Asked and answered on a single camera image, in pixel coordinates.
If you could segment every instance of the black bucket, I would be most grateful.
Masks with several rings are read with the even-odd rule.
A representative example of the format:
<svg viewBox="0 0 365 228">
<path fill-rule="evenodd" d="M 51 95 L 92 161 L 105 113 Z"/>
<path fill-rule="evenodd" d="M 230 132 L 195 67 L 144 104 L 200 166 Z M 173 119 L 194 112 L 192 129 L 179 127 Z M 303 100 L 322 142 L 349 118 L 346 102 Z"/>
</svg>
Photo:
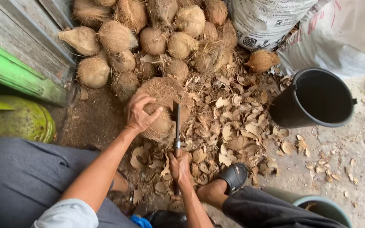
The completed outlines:
<svg viewBox="0 0 365 228">
<path fill-rule="evenodd" d="M 339 77 L 321 68 L 308 68 L 299 71 L 276 97 L 270 115 L 285 128 L 341 127 L 352 118 L 356 103 Z"/>
</svg>

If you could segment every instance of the leg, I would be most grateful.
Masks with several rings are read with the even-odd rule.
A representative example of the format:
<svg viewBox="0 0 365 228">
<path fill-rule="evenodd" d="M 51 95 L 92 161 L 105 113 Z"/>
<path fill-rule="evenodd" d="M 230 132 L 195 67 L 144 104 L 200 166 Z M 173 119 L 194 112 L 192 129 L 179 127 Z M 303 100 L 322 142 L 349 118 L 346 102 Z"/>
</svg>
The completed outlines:
<svg viewBox="0 0 365 228">
<path fill-rule="evenodd" d="M 227 184 L 216 179 L 198 189 L 198 198 L 221 210 L 243 227 L 330 227 L 339 223 L 296 207 L 259 189 L 246 186 L 234 194 L 224 194 Z"/>
<path fill-rule="evenodd" d="M 97 154 L 0 138 L 0 227 L 30 227 Z M 128 219 L 109 199 L 97 216 L 100 228 L 135 227 L 132 222 L 127 225 Z"/>
</svg>

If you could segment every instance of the sandal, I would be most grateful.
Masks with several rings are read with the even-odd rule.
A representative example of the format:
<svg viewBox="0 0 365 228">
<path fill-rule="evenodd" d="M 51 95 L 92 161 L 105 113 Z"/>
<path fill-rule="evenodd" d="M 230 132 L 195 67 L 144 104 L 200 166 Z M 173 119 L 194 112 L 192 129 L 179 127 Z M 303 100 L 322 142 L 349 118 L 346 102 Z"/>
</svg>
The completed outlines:
<svg viewBox="0 0 365 228">
<path fill-rule="evenodd" d="M 246 166 L 242 163 L 233 164 L 228 169 L 219 174 L 217 178 L 226 181 L 227 189 L 225 194 L 230 195 L 233 192 L 239 190 L 239 188 L 245 184 L 247 179 Z"/>
</svg>

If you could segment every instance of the hand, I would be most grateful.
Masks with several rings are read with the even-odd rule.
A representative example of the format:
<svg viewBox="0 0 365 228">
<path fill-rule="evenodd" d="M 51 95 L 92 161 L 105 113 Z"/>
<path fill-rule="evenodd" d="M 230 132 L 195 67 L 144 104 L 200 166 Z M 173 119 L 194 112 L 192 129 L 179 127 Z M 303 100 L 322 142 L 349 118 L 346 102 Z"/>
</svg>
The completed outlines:
<svg viewBox="0 0 365 228">
<path fill-rule="evenodd" d="M 133 95 L 125 108 L 127 121 L 125 129 L 132 130 L 136 135 L 144 132 L 163 111 L 163 108 L 159 107 L 153 114 L 149 115 L 143 110 L 147 103 L 154 101 L 156 99 L 145 93 Z"/>
<path fill-rule="evenodd" d="M 190 183 L 191 173 L 189 172 L 188 153 L 183 152 L 180 157 L 175 158 L 172 152 L 168 152 L 168 158 L 170 159 L 170 171 L 173 179 L 180 185 L 181 183 Z"/>
</svg>

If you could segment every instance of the white sleeve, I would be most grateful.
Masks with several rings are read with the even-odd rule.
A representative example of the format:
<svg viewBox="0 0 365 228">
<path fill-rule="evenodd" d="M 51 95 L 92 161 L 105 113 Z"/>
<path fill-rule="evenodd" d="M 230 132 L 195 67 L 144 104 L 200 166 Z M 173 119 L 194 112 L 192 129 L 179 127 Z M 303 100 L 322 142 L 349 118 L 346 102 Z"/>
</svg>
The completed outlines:
<svg viewBox="0 0 365 228">
<path fill-rule="evenodd" d="M 57 202 L 36 220 L 32 228 L 97 228 L 94 210 L 80 199 Z"/>
</svg>

